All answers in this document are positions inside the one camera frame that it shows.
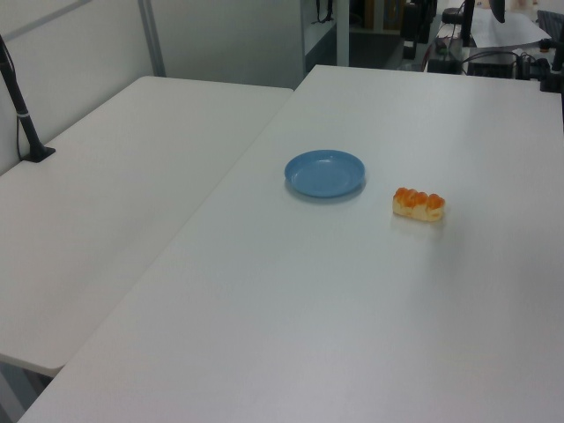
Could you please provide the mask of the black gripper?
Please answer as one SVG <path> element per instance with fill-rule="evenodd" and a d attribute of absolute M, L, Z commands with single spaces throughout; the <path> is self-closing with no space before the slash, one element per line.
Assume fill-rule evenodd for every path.
<path fill-rule="evenodd" d="M 428 43 L 436 11 L 436 0 L 412 0 L 405 3 L 401 26 L 401 37 L 405 40 L 404 59 L 415 58 L 416 43 Z"/>

